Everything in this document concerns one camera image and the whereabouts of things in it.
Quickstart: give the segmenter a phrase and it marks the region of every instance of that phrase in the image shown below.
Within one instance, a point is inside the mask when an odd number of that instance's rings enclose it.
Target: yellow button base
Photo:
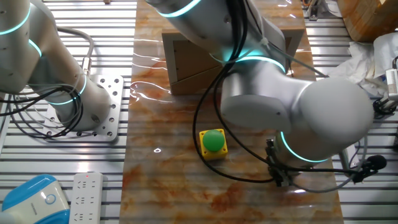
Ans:
[[[223,129],[216,129],[217,131],[221,132],[224,136],[225,139],[225,133]],[[218,152],[211,152],[209,150],[207,150],[204,145],[203,145],[203,136],[205,135],[206,132],[208,132],[210,130],[207,131],[201,131],[199,133],[199,137],[200,137],[200,149],[201,149],[201,154],[202,156],[205,158],[206,161],[212,161],[212,160],[216,160],[216,159],[224,159],[226,157],[226,155],[228,154],[228,148],[226,147],[226,141],[224,143],[224,146],[221,150],[219,150]]]

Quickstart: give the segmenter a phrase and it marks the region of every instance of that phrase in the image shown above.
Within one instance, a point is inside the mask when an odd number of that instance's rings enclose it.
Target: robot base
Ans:
[[[49,142],[113,142],[118,138],[119,118],[121,112],[121,102],[123,95],[123,77],[121,76],[106,76],[106,75],[90,75],[90,79],[101,85],[111,97],[111,110],[108,117],[94,130],[75,132],[71,131],[66,136],[57,139],[48,139]],[[53,119],[49,121],[46,119],[44,124],[48,126],[56,126],[54,122],[59,122],[55,109],[49,106],[47,109],[47,117]],[[43,128],[43,133],[57,133],[59,129]]]

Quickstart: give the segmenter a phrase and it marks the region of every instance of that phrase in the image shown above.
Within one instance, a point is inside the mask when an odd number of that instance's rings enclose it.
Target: screw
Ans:
[[[226,16],[224,17],[224,22],[225,22],[226,24],[229,24],[229,23],[231,22],[231,16],[226,15]]]

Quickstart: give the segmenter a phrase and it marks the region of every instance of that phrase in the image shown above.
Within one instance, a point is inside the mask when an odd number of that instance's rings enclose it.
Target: mounting hole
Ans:
[[[99,117],[97,115],[95,115],[95,114],[91,115],[91,119],[97,124],[100,124],[100,122],[101,122]]]

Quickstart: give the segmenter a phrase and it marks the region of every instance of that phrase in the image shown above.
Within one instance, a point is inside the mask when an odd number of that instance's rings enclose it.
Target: white power strip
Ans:
[[[69,224],[99,224],[101,218],[103,175],[100,173],[76,174],[73,178],[73,195]]]

